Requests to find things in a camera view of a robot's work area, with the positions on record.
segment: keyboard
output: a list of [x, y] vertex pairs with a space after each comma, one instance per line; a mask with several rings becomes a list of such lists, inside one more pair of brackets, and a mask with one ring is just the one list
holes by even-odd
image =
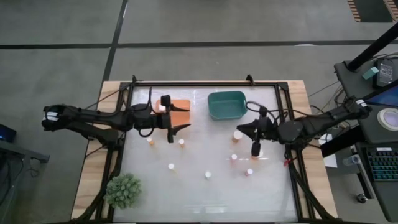
[[398, 182], [398, 151], [368, 149], [368, 160], [374, 181]]

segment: white table surface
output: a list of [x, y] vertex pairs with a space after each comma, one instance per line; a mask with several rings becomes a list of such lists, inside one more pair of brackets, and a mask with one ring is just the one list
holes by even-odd
[[[239, 124], [250, 123], [258, 113], [241, 119], [213, 121], [207, 96], [216, 91], [242, 91], [246, 100], [277, 110], [274, 87], [157, 87], [152, 104], [162, 95], [191, 101], [191, 126], [167, 143], [167, 131], [156, 129], [151, 146], [136, 130], [126, 136], [121, 173], [141, 179], [142, 194], [134, 208], [115, 209], [114, 222], [277, 222], [297, 221], [289, 170], [283, 166], [285, 147], [262, 141], [264, 155], [251, 158], [251, 140], [231, 137]], [[135, 88], [132, 104], [146, 103], [149, 88]], [[185, 148], [178, 140], [185, 140]], [[238, 160], [231, 163], [232, 154]], [[175, 164], [175, 172], [168, 169]], [[246, 177], [245, 170], [253, 175]], [[212, 176], [205, 179], [205, 172]]]

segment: black stand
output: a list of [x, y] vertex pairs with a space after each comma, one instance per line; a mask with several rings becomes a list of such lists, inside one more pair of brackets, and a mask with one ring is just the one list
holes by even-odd
[[28, 157], [29, 159], [37, 159], [41, 163], [48, 162], [49, 158], [50, 158], [49, 155], [44, 155], [44, 154], [34, 152], [34, 151], [31, 151], [28, 149], [24, 149], [22, 147], [8, 143], [6, 141], [0, 141], [0, 151], [15, 152], [18, 154], [22, 154], [22, 155]]
[[398, 22], [395, 23], [387, 32], [385, 32], [381, 37], [379, 37], [373, 44], [371, 44], [367, 49], [365, 49], [360, 55], [358, 55], [354, 60], [352, 60], [347, 68], [350, 71], [357, 70], [365, 62], [370, 60], [381, 51], [384, 47], [389, 45], [393, 40], [398, 37]]

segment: circular light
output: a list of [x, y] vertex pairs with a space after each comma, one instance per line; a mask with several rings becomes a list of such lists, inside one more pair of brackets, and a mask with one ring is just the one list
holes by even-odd
[[377, 114], [380, 125], [389, 131], [398, 131], [398, 110], [395, 108], [384, 108]]

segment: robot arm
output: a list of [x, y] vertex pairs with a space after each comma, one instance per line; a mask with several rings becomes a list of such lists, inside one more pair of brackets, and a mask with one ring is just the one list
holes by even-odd
[[[173, 143], [173, 136], [190, 124], [172, 127], [171, 111], [189, 111], [175, 107], [171, 104], [169, 95], [162, 96], [161, 105], [166, 107], [166, 112], [155, 113], [150, 103], [137, 104], [124, 111], [120, 111], [120, 106], [116, 112], [106, 113], [101, 111], [86, 110], [68, 105], [52, 105], [44, 108], [42, 126], [45, 131], [56, 131], [69, 129], [80, 133], [85, 138], [93, 137], [100, 141], [102, 145], [111, 146], [116, 144], [119, 131], [129, 131], [136, 129], [142, 137], [148, 137], [153, 129], [167, 129], [167, 140]], [[93, 124], [108, 125], [110, 129], [97, 128]], [[141, 134], [142, 129], [151, 129], [147, 134]]]
[[238, 125], [236, 128], [253, 140], [251, 153], [252, 156], [258, 156], [262, 139], [293, 145], [302, 150], [315, 136], [326, 133], [329, 128], [343, 121], [367, 118], [370, 110], [363, 100], [348, 98], [343, 105], [326, 113], [307, 115], [277, 124], [275, 119], [272, 121], [267, 117], [271, 111], [260, 105], [259, 119], [249, 124]]

